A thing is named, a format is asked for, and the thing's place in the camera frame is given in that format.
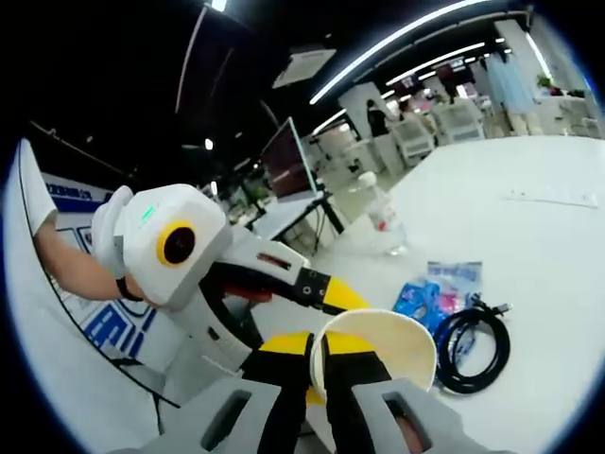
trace white paper cup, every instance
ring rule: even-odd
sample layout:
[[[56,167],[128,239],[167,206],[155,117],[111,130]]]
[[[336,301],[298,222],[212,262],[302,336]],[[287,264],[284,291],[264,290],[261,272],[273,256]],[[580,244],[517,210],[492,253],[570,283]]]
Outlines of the white paper cup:
[[[405,315],[384,309],[343,312],[326,324],[311,347],[311,382],[324,402],[321,339],[327,331],[353,334],[369,342],[392,378],[407,378],[429,390],[435,379],[437,349],[424,326]]]

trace black wristband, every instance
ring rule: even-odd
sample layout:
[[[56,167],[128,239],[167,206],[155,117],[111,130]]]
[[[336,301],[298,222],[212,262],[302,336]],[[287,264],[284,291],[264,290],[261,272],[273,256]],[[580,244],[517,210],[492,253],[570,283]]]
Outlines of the black wristband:
[[[129,292],[128,287],[126,287],[126,278],[120,277],[119,279],[116,279],[115,284],[117,284],[117,289],[120,290],[120,293],[122,294],[122,296],[124,298],[126,298],[127,300],[131,300],[131,301],[135,301],[135,302],[143,301],[142,298],[137,298],[136,296],[134,296],[132,293]]]

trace plastic water bottle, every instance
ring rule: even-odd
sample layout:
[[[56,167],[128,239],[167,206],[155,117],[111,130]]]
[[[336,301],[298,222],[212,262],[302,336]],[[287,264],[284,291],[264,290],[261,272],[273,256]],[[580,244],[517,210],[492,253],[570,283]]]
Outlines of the plastic water bottle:
[[[376,175],[373,172],[363,173],[358,180],[372,197],[367,212],[374,230],[379,233],[376,241],[378,248],[390,255],[407,253],[406,229],[390,195],[378,186]]]

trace yellow camera ring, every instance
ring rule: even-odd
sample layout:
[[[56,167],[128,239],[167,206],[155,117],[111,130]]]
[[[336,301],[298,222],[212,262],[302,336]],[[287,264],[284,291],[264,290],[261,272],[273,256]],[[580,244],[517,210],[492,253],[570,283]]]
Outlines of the yellow camera ring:
[[[166,225],[156,242],[158,260],[167,267],[184,263],[196,247],[196,233],[187,220],[175,220]]]

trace computer monitor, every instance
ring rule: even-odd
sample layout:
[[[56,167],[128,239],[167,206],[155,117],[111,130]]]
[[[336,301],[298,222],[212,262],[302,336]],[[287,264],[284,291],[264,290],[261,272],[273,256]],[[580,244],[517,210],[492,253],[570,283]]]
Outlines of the computer monitor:
[[[262,160],[279,202],[316,197],[315,181],[292,118],[288,118],[269,140],[263,149]]]

